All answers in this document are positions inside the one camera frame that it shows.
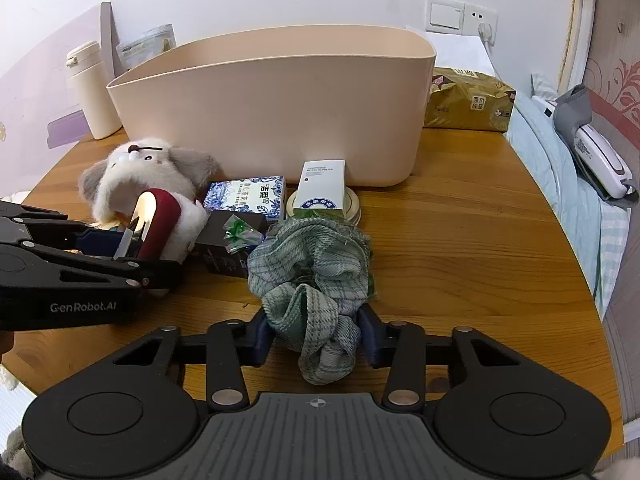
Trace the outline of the white wall socket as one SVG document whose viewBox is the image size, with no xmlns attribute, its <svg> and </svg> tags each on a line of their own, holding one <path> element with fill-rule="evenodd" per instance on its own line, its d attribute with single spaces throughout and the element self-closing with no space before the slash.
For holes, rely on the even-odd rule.
<svg viewBox="0 0 640 480">
<path fill-rule="evenodd" d="M 464 36 L 479 36 L 481 40 L 494 44 L 497 36 L 498 13 L 494 10 L 465 3 L 461 33 Z"/>
</svg>

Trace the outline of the green candy wrapper bag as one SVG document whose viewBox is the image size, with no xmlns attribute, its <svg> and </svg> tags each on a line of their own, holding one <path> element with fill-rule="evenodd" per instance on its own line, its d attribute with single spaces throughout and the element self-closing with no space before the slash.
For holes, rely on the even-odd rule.
<svg viewBox="0 0 640 480">
<path fill-rule="evenodd" d="M 224 246 L 229 254 L 235 254 L 242 249 L 255 248 L 262 244 L 264 239 L 264 234 L 235 214 L 224 222 Z"/>
</svg>

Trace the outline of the black small box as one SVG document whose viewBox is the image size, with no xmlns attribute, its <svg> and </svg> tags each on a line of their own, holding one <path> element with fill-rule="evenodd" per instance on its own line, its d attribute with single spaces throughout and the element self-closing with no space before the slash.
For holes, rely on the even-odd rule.
<svg viewBox="0 0 640 480">
<path fill-rule="evenodd" d="M 189 261 L 213 274 L 246 278 L 247 258 L 266 237 L 264 214 L 213 210 L 196 239 Z"/>
</svg>

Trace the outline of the green plaid scrunchie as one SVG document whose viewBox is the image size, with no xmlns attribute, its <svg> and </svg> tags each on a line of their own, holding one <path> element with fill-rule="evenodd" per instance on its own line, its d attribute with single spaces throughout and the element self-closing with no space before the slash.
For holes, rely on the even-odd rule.
<svg viewBox="0 0 640 480">
<path fill-rule="evenodd" d="M 322 216 L 286 219 L 248 257 L 248 289 L 298 353 L 306 382 L 327 385 L 354 369 L 356 313 L 373 294 L 371 257 L 370 237 Z"/>
</svg>

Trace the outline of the cream thermos bottle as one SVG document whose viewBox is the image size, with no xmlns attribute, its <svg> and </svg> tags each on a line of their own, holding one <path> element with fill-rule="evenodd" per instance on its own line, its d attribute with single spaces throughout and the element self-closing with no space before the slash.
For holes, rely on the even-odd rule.
<svg viewBox="0 0 640 480">
<path fill-rule="evenodd" d="M 70 50 L 66 56 L 66 68 L 92 136 L 102 140 L 122 128 L 106 88 L 111 79 L 107 75 L 100 44 L 92 40 Z"/>
</svg>

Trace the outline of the white handheld device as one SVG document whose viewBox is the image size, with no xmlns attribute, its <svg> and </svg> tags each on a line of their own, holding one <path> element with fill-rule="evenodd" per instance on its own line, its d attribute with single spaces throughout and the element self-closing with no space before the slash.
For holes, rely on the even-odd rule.
<svg viewBox="0 0 640 480">
<path fill-rule="evenodd" d="M 533 96 L 533 102 L 570 151 L 577 171 L 602 200 L 620 208 L 638 203 L 639 194 L 629 166 L 591 125 L 592 109 L 586 87 L 578 84 L 555 101 Z"/>
</svg>

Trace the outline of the light blue bedding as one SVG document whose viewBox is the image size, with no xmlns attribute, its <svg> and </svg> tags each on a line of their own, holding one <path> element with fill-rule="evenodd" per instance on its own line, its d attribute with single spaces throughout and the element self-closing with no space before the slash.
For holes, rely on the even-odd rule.
<svg viewBox="0 0 640 480">
<path fill-rule="evenodd" d="M 631 212 L 605 203 L 579 174 L 550 118 L 526 94 L 515 98 L 506 140 L 549 203 L 605 316 L 627 244 Z"/>
</svg>

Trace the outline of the banana chips pouch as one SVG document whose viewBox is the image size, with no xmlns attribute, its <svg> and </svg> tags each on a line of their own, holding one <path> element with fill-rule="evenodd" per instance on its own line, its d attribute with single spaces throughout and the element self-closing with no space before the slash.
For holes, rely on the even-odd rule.
<svg viewBox="0 0 640 480">
<path fill-rule="evenodd" d="M 121 42 L 116 52 L 126 72 L 175 46 L 174 28 L 171 24 L 165 24 L 144 32 L 135 40 Z"/>
</svg>

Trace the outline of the beige plastic storage bin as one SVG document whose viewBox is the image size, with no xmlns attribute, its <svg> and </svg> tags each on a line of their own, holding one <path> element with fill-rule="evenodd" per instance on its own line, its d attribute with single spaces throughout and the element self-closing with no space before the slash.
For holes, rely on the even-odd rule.
<svg viewBox="0 0 640 480">
<path fill-rule="evenodd" d="M 392 186 L 414 166 L 435 61 L 409 29 L 281 26 L 183 44 L 107 90 L 130 140 L 207 153 L 227 178 L 341 159 L 348 184 Z"/>
</svg>

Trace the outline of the blue white tissue pack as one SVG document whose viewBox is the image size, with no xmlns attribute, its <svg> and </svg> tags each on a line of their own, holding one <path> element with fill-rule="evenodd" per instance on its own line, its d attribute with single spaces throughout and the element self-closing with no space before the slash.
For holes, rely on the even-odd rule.
<svg viewBox="0 0 640 480">
<path fill-rule="evenodd" d="M 206 210 L 263 214 L 268 223 L 284 218 L 285 178 L 254 177 L 213 182 L 204 197 Z"/>
</svg>

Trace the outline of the round metal tin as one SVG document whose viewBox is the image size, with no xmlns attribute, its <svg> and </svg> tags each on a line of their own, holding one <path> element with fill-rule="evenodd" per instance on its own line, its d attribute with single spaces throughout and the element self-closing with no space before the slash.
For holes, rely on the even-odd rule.
<svg viewBox="0 0 640 480">
<path fill-rule="evenodd" d="M 296 191 L 292 192 L 290 196 L 288 196 L 288 200 L 286 201 L 285 209 L 287 217 L 292 217 L 292 215 L 294 214 L 294 202 L 296 199 L 296 194 Z M 358 226 L 361 220 L 360 200 L 357 194 L 351 188 L 345 188 L 344 207 L 346 208 L 346 210 L 344 211 L 345 219 L 354 226 Z"/>
</svg>

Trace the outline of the white wall switch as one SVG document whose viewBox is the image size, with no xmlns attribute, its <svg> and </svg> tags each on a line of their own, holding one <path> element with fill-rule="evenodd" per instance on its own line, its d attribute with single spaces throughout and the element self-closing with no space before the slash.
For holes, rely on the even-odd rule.
<svg viewBox="0 0 640 480">
<path fill-rule="evenodd" d="M 458 0 L 426 0 L 425 30 L 461 34 L 465 4 Z"/>
</svg>

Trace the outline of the white grey plush toy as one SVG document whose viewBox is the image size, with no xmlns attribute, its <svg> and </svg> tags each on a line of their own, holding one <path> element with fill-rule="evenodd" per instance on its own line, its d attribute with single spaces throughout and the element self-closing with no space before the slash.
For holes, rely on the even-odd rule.
<svg viewBox="0 0 640 480">
<path fill-rule="evenodd" d="M 201 197 L 218 169 L 207 153 L 145 138 L 119 145 L 87 168 L 78 179 L 78 191 L 90 204 L 93 219 L 103 224 L 130 220 L 142 193 L 152 188 L 167 192 L 179 213 L 160 258 L 181 262 L 206 225 Z"/>
</svg>

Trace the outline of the white blue small box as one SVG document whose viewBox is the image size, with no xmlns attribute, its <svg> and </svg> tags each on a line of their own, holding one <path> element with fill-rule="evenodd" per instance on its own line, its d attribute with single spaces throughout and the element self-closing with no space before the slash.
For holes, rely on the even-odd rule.
<svg viewBox="0 0 640 480">
<path fill-rule="evenodd" d="M 307 160 L 299 178 L 294 212 L 318 210 L 344 217 L 345 162 L 341 159 Z"/>
</svg>

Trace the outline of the purple white board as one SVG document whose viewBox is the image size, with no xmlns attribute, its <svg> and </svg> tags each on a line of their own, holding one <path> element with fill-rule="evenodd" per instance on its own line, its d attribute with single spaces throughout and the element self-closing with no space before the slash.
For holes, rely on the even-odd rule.
<svg viewBox="0 0 640 480">
<path fill-rule="evenodd" d="M 1 169 L 42 174 L 89 133 L 67 53 L 96 40 L 114 74 L 112 5 L 103 1 L 42 40 L 1 76 Z"/>
</svg>

